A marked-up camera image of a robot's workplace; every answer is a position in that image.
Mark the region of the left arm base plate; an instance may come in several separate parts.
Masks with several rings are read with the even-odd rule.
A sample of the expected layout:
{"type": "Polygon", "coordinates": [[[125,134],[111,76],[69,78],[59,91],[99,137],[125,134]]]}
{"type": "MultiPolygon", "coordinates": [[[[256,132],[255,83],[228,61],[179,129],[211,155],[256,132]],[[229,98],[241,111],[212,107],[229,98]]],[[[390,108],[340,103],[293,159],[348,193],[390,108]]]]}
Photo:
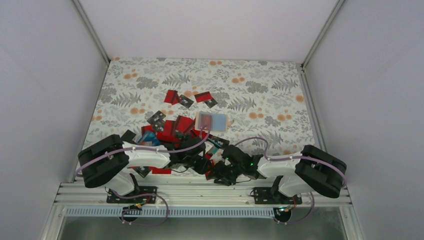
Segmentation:
{"type": "Polygon", "coordinates": [[[155,196],[141,196],[135,197],[141,194],[156,194],[158,188],[156,186],[140,186],[138,190],[135,190],[124,198],[118,197],[111,189],[107,192],[106,202],[108,204],[154,204],[156,202],[155,196]]]}

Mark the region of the beige leather card holder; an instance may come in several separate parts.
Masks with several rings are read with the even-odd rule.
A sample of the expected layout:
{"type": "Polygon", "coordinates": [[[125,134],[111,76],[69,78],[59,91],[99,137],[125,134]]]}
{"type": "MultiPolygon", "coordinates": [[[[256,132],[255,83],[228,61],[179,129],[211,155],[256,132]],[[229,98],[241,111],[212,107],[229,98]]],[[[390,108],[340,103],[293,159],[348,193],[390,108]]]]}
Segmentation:
{"type": "Polygon", "coordinates": [[[228,131],[228,116],[223,113],[199,111],[196,114],[194,129],[200,131],[202,127],[212,132],[225,133],[228,131]]]}

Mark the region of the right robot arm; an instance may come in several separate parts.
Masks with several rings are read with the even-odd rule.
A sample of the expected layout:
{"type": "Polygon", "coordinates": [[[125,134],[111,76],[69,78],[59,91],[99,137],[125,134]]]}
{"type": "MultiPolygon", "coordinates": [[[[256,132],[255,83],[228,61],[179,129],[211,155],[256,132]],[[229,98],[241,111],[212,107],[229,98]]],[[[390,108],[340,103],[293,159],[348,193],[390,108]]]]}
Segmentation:
{"type": "Polygon", "coordinates": [[[336,199],[346,185],[347,165],[313,145],[306,145],[300,152],[274,157],[248,155],[237,146],[229,145],[222,158],[207,175],[216,184],[235,185],[241,175],[250,180],[273,180],[271,187],[253,189],[258,204],[293,203],[299,194],[313,191],[336,199]]]}

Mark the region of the red card black stripe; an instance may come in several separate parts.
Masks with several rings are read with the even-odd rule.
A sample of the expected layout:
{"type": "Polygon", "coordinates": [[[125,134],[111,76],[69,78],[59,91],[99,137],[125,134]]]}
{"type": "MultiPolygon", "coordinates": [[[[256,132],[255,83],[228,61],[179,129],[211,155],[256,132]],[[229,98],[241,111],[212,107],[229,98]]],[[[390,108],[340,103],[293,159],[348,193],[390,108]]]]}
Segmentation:
{"type": "Polygon", "coordinates": [[[200,114],[198,117],[198,127],[200,129],[209,130],[212,124],[212,116],[210,114],[200,114]]]}

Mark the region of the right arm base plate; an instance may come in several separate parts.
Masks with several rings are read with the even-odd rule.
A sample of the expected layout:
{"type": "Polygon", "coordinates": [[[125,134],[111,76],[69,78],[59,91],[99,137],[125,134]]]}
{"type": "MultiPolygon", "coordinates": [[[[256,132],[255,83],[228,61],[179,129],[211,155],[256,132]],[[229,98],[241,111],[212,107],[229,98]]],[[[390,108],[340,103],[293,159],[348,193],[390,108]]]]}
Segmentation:
{"type": "Polygon", "coordinates": [[[287,197],[278,190],[272,190],[271,187],[254,187],[250,195],[256,205],[299,205],[303,203],[302,198],[298,195],[287,197]]]}

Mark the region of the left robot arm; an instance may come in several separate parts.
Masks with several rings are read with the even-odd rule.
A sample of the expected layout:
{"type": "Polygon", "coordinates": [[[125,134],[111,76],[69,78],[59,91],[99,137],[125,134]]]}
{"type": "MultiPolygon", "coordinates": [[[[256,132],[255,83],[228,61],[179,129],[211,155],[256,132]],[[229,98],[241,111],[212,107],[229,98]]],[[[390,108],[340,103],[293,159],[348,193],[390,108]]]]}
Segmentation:
{"type": "Polygon", "coordinates": [[[116,196],[131,203],[139,197],[135,177],[126,172],[133,167],[166,168],[177,154],[188,153],[204,145],[209,138],[208,132],[192,146],[170,150],[164,145],[143,146],[122,140],[112,134],[78,154],[80,167],[76,177],[82,177],[86,188],[106,187],[116,196]]]}

